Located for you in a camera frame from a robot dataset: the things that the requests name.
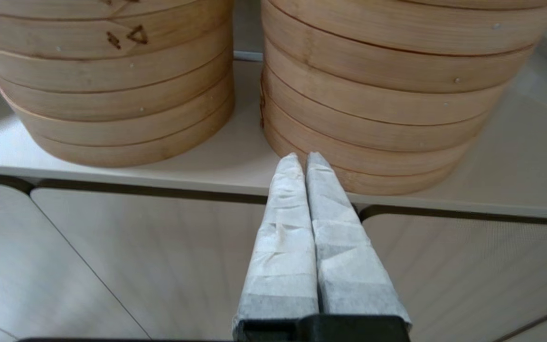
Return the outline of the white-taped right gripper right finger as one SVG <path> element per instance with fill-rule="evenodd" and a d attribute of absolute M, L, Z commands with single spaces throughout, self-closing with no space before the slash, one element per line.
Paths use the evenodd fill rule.
<path fill-rule="evenodd" d="M 320 153 L 307 158 L 306 189 L 325 314 L 412 320 L 335 171 Z"/>

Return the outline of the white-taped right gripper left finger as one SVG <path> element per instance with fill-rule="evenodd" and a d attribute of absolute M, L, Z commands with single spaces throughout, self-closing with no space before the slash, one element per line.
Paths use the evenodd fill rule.
<path fill-rule="evenodd" d="M 297 320 L 319 313 L 316 251 L 305 175 L 295 153 L 280 159 L 269 187 L 237 312 L 245 321 Z"/>

